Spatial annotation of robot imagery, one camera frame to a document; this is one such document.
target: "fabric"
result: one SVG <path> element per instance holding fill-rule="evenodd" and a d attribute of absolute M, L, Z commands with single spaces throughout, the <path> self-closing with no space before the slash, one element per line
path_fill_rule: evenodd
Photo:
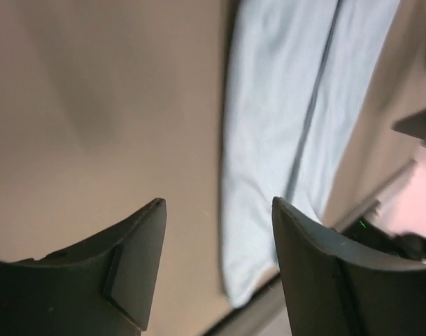
<path fill-rule="evenodd" d="M 233 307 L 276 264 L 273 197 L 320 221 L 398 3 L 241 4 L 222 168 L 222 271 Z"/>

